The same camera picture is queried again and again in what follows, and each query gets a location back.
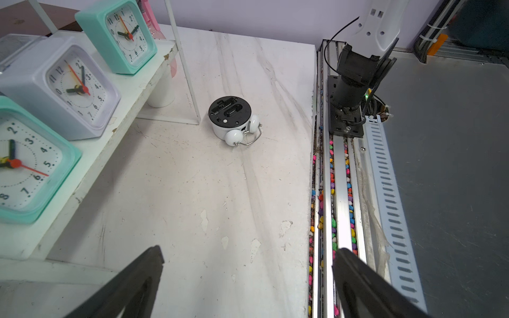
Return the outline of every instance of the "white wall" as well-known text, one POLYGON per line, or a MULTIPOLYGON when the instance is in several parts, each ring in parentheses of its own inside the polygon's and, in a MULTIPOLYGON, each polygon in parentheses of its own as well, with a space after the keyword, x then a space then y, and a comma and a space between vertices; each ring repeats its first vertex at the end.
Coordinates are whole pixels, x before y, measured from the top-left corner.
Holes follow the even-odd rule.
MULTIPOLYGON (((94 0, 39 0, 81 10, 94 0)), ((441 0, 410 0, 398 47, 410 47, 441 0)), ((169 24, 163 0, 150 0, 159 23, 169 24)), ((371 0, 173 0, 177 25, 320 45, 359 16, 371 0)), ((348 29, 338 35, 347 39, 348 29)))

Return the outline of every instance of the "black mounting plate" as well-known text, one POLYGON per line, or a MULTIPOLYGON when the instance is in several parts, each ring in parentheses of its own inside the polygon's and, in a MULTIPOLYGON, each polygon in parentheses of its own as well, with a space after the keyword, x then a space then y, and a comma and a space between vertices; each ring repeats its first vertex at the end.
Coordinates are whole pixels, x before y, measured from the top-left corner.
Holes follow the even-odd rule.
POLYGON ((327 79, 327 92, 329 95, 327 96, 329 102, 329 133, 336 136, 362 138, 364 136, 362 125, 349 124, 349 122, 360 122, 362 120, 360 107, 353 113, 346 114, 332 106, 334 104, 334 84, 338 84, 340 80, 338 76, 333 75, 330 75, 327 79))

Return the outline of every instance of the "gray metal surface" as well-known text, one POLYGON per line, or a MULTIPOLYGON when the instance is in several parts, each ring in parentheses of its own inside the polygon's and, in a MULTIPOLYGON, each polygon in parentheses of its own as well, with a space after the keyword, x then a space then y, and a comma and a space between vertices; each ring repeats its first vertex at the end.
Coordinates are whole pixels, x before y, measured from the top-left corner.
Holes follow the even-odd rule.
POLYGON ((371 157, 382 228, 389 243, 387 253, 390 255, 389 272, 392 286, 426 312, 419 272, 380 117, 367 120, 364 132, 371 157))
POLYGON ((509 70, 394 52, 377 95, 428 312, 509 316, 509 70))

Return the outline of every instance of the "teal alarm clock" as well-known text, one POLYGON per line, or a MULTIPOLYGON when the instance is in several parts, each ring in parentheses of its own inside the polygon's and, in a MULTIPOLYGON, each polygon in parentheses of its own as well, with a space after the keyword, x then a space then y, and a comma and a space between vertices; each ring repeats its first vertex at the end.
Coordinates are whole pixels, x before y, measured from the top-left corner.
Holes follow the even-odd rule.
POLYGON ((0 220, 37 220, 80 157, 71 143, 0 96, 0 220))
POLYGON ((98 0, 75 18, 115 73, 135 74, 157 52, 134 0, 98 0))

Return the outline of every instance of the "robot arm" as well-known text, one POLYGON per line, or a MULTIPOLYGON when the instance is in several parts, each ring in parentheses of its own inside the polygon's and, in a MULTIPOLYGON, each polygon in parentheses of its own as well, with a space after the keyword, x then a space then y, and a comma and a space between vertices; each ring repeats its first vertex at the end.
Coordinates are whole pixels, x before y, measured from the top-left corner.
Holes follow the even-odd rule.
POLYGON ((409 0, 372 0, 359 19, 359 30, 343 47, 328 92, 330 133, 362 137, 364 115, 381 80, 396 62, 389 55, 398 41, 403 12, 409 0), (368 98, 364 96, 372 89, 368 98))

